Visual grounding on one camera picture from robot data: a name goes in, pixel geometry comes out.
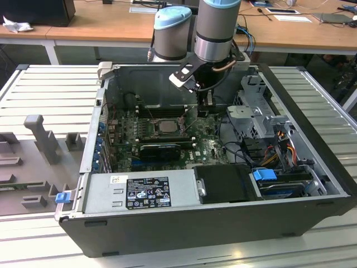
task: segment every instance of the black computer case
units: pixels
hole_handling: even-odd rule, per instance
[[[74,0],[1,0],[0,20],[3,16],[15,22],[32,25],[66,27],[74,17]]]

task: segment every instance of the warning label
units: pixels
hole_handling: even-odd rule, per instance
[[[127,209],[170,206],[171,197],[168,177],[127,180]]]

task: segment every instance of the wooden desk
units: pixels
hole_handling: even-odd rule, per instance
[[[129,13],[129,3],[75,1],[76,14],[68,27],[52,27],[48,39],[150,42],[154,14]]]
[[[317,7],[322,1],[298,0],[297,4],[303,7]],[[318,9],[307,9],[295,6],[294,9],[300,13],[333,13],[345,2],[329,0]],[[240,7],[240,14],[258,15],[257,8],[244,1]],[[348,17],[352,13],[341,12]],[[321,53],[321,54],[352,54],[357,52],[357,29],[349,26],[335,27],[323,23],[319,24],[318,19],[313,15],[304,15],[309,22],[288,22],[279,21],[274,16],[269,16],[273,21],[269,21],[266,16],[246,16],[249,32],[255,37],[256,51],[269,52],[301,52],[301,53]],[[238,23],[245,26],[243,16],[238,16]],[[242,44],[242,37],[235,37],[236,42]]]
[[[317,7],[323,0],[298,0],[300,6]],[[295,7],[301,13],[331,13],[344,2],[329,0],[318,9]],[[93,47],[148,47],[153,31],[153,14],[129,13],[129,3],[113,2],[103,5],[101,1],[88,3],[75,1],[76,14],[69,27],[35,26],[27,33],[10,33],[0,30],[3,44],[44,45],[51,64],[59,64],[55,46],[93,46]],[[257,8],[242,0],[240,13],[260,15]],[[310,54],[344,54],[357,52],[357,29],[345,26],[334,27],[319,24],[312,15],[305,15],[312,23],[278,21],[270,16],[246,16],[249,32],[257,43],[255,51],[295,52]],[[243,16],[238,22],[244,25]],[[247,37],[234,37],[241,49],[247,45]]]

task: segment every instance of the white cloth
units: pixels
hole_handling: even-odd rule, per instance
[[[2,26],[4,26],[6,29],[8,29],[11,32],[24,32],[24,31],[31,31],[33,28],[31,28],[31,25],[27,22],[15,22],[15,21],[10,21],[8,19],[4,18],[4,23]]]

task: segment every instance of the blue cable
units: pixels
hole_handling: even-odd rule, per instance
[[[249,38],[249,42],[250,42],[250,48],[249,48],[250,52],[249,52],[249,56],[251,56],[251,55],[252,55],[252,52],[253,52],[253,39],[252,39],[252,35],[251,35],[249,32],[247,32],[246,30],[242,29],[242,28],[239,28],[239,27],[238,27],[238,29],[240,29],[242,32],[244,32],[244,33],[246,34],[246,36]]]

